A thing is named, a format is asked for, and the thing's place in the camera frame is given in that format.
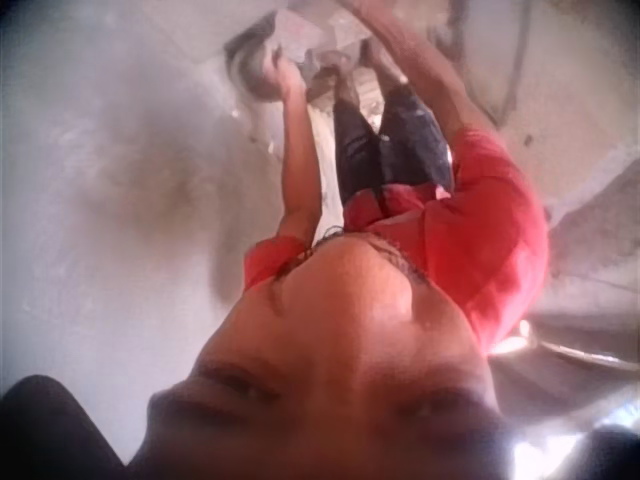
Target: sleeve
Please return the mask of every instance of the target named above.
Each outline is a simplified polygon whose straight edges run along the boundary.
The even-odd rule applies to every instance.
[[[274,277],[305,251],[304,243],[295,237],[278,236],[258,243],[244,258],[245,291]]]
[[[544,212],[492,134],[462,131],[453,143],[456,189],[435,231],[432,278],[463,309],[487,353],[526,312],[548,261]]]

